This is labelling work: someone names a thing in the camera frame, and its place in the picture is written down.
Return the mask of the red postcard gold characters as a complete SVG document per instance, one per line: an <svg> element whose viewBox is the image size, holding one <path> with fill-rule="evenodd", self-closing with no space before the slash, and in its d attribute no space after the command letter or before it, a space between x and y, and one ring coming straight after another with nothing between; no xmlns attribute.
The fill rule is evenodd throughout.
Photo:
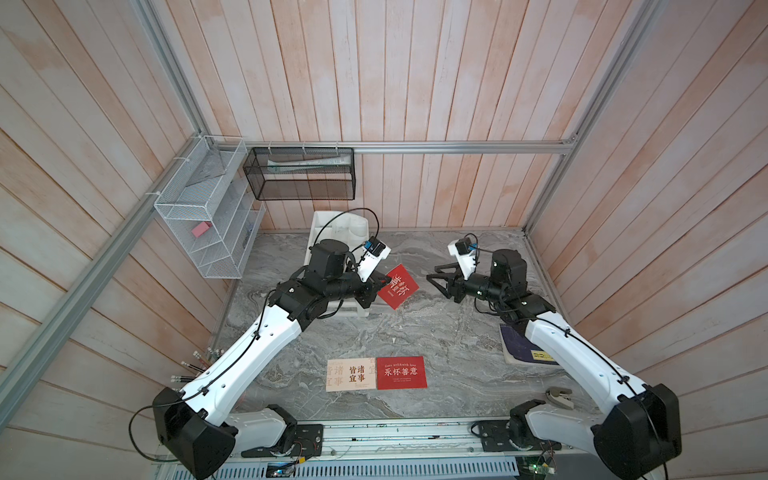
<svg viewBox="0 0 768 480"><path fill-rule="evenodd" d="M392 269L387 276L391 281L378 292L378 297L390 308L397 310L419 290L419 285L403 264Z"/></svg>

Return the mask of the beige postcard red characters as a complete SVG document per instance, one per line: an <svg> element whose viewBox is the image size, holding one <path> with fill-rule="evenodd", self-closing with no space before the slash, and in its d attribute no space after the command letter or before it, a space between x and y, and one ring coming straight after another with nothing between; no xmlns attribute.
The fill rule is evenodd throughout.
<svg viewBox="0 0 768 480"><path fill-rule="evenodd" d="M377 388L376 359L331 359L327 362L326 391L344 392Z"/></svg>

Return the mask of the red postcard white characters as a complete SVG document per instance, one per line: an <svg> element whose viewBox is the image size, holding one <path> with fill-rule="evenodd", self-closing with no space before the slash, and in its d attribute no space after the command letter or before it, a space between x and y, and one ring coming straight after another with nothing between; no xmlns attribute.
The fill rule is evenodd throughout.
<svg viewBox="0 0 768 480"><path fill-rule="evenodd" d="M428 387L424 358L379 357L376 359L378 390L425 389Z"/></svg>

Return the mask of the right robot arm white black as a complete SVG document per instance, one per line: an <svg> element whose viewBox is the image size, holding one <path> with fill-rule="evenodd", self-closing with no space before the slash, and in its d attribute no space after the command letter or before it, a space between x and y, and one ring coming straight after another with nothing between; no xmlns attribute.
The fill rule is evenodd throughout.
<svg viewBox="0 0 768 480"><path fill-rule="evenodd" d="M527 264L520 253L499 249L490 272L477 273L479 248L470 238L448 246L454 262L435 267L427 279L456 303L484 301L488 313L550 355L592 398L590 414L529 400L510 411L500 440L518 451L549 443L598 457L620 479L666 479L668 462L682 452L679 399L663 384L652 386L610 360L547 300L527 288Z"/></svg>

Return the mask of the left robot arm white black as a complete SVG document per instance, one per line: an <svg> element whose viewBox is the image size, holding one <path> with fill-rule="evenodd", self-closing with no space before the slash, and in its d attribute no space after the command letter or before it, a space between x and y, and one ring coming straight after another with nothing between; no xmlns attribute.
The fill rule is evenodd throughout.
<svg viewBox="0 0 768 480"><path fill-rule="evenodd" d="M295 418L277 405L236 414L233 408L260 372L315 320L331 317L328 306L355 300L370 307L391 277L378 271L390 248L377 237L356 257L342 241L323 239L310 249L308 264L266 296L254 323L205 371L181 390L164 388L149 405L157 437L170 462L196 479L211 479L235 454L262 449L299 456L305 448Z"/></svg>

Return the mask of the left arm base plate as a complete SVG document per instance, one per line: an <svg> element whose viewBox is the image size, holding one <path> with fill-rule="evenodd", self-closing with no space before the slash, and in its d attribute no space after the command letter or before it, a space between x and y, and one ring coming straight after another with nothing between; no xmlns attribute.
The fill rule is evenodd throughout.
<svg viewBox="0 0 768 480"><path fill-rule="evenodd" d="M299 424L289 426L277 443L270 447L256 447L240 453L242 458L268 458L288 460L310 459L322 453L324 426Z"/></svg>

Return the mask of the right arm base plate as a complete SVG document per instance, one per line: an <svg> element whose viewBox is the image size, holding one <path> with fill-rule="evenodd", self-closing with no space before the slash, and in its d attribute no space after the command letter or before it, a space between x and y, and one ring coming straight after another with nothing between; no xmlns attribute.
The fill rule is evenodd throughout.
<svg viewBox="0 0 768 480"><path fill-rule="evenodd" d="M479 420L469 427L469 432L479 438L484 452L558 451L562 444L541 440L530 429L515 419Z"/></svg>

